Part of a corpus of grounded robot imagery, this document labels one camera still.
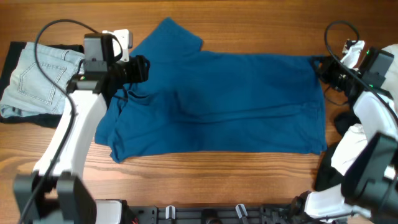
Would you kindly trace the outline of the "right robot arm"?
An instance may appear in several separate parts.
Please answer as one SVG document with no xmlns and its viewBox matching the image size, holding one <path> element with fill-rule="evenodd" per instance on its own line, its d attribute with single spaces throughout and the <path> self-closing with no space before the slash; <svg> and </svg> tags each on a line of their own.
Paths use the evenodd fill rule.
<svg viewBox="0 0 398 224">
<path fill-rule="evenodd" d="M 348 130 L 331 158 L 340 184 L 295 197 L 289 223 L 331 223 L 348 216 L 397 216 L 397 113 L 381 88 L 394 55 L 371 48 L 353 78 L 364 91 L 353 106 L 362 127 Z"/>
</svg>

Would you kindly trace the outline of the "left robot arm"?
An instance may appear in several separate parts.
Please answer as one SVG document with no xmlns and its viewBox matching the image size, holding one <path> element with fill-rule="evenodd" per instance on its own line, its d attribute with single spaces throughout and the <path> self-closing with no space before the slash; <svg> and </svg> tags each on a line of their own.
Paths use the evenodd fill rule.
<svg viewBox="0 0 398 224">
<path fill-rule="evenodd" d="M 129 56 L 127 30 L 86 34 L 85 57 L 67 81 L 66 106 L 55 134 L 30 175 L 14 180 L 19 223 L 134 223 L 125 200 L 96 200 L 82 181 L 96 128 L 126 84 L 148 79 L 150 63 Z"/>
</svg>

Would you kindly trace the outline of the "blue t-shirt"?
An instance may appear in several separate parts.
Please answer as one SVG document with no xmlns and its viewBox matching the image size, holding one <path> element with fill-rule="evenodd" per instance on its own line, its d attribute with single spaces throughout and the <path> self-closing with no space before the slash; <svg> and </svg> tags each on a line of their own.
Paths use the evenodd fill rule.
<svg viewBox="0 0 398 224">
<path fill-rule="evenodd" d="M 217 53 L 204 51 L 202 43 L 166 18 L 132 51 L 149 60 L 149 77 L 117 91 L 95 133 L 95 143 L 110 147 L 114 161 L 326 149 L 314 57 Z"/>
</svg>

